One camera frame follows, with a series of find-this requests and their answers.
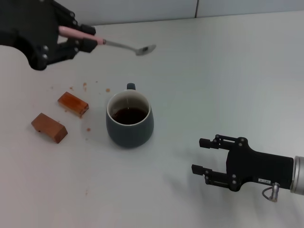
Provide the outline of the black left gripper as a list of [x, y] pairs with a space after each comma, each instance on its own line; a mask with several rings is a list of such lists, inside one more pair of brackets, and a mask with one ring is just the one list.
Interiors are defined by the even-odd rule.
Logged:
[[30, 67], [42, 71], [47, 65], [91, 53], [97, 41], [68, 38], [58, 43], [58, 25], [95, 35], [94, 27], [79, 24], [75, 13], [55, 0], [2, 0], [0, 44], [21, 51]]

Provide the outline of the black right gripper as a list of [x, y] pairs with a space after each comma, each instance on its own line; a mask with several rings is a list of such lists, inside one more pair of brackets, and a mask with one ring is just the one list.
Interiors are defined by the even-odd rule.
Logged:
[[193, 164], [192, 173], [204, 176], [207, 185], [239, 191], [243, 184], [255, 182], [265, 185], [278, 183], [280, 188], [290, 189], [294, 159], [291, 157], [257, 152], [250, 148], [243, 137], [216, 135], [213, 140], [200, 138], [199, 146], [207, 149], [228, 150], [226, 172], [216, 172]]

